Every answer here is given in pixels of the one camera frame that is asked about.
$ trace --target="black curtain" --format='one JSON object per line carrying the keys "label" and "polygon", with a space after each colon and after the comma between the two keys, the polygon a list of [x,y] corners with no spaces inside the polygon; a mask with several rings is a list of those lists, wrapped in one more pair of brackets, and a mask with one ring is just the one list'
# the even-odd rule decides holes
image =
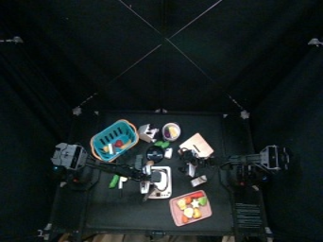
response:
{"label": "black curtain", "polygon": [[98,94],[84,109],[239,112],[233,96],[257,150],[294,152],[266,189],[274,232],[323,240],[321,0],[12,0],[0,11],[0,40],[24,40],[0,43],[2,236],[46,225],[54,147]]}
{"label": "black curtain", "polygon": [[266,190],[273,229],[287,241],[323,239],[323,48],[313,47],[253,116],[257,149],[289,147],[290,170]]}
{"label": "black curtain", "polygon": [[51,157],[72,109],[22,46],[0,45],[0,240],[28,241],[50,221]]}

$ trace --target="teal basket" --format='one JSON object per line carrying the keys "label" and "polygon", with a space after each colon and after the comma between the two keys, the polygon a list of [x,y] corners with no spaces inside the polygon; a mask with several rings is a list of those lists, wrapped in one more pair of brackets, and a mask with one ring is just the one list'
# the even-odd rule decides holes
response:
{"label": "teal basket", "polygon": [[[122,147],[115,147],[118,140],[123,142]],[[138,141],[135,126],[126,119],[120,119],[92,137],[90,142],[92,154],[99,160],[112,162]]]}

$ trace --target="pink plate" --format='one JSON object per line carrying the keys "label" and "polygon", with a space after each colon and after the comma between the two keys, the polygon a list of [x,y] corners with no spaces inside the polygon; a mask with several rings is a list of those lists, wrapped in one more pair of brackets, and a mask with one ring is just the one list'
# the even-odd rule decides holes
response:
{"label": "pink plate", "polygon": [[211,210],[211,206],[210,206],[210,200],[207,199],[207,204],[204,206],[199,206],[198,209],[202,213],[202,217],[200,218],[190,218],[187,223],[182,222],[182,217],[184,215],[184,211],[179,209],[176,202],[180,199],[184,199],[186,197],[191,196],[195,193],[202,193],[206,196],[206,193],[203,190],[195,191],[192,193],[184,194],[180,197],[176,197],[174,199],[170,200],[170,206],[171,206],[171,212],[172,212],[172,216],[174,216],[174,222],[176,226],[183,226],[187,225],[190,223],[195,223],[198,221],[200,221],[202,219],[207,218],[208,216],[212,215],[212,210]]}

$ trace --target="white container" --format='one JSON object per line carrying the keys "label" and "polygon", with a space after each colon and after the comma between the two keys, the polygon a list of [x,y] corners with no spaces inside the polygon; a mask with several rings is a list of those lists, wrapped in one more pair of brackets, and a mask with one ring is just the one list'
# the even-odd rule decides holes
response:
{"label": "white container", "polygon": [[175,123],[168,123],[163,127],[163,137],[166,141],[175,141],[180,135],[180,127]]}

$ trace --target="green object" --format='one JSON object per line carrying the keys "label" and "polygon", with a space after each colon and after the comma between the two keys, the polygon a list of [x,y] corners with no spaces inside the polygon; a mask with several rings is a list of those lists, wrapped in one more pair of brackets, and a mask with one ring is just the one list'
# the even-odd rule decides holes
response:
{"label": "green object", "polygon": [[163,142],[163,141],[158,141],[158,142],[155,143],[155,145],[156,145],[158,147],[163,147],[163,148],[166,148],[166,147],[170,146],[170,141],[166,141],[166,142]]}
{"label": "green object", "polygon": [[158,141],[156,143],[155,143],[155,145],[158,146],[158,147],[162,147],[163,146],[163,141]]}
{"label": "green object", "polygon": [[108,185],[110,189],[116,187],[118,181],[119,181],[119,175],[115,175]]}
{"label": "green object", "polygon": [[166,147],[168,147],[168,145],[170,145],[170,141],[166,141],[166,142],[162,144],[162,147],[166,148]]}
{"label": "green object", "polygon": [[198,203],[204,206],[207,204],[207,198],[206,197],[202,197],[198,199]]}

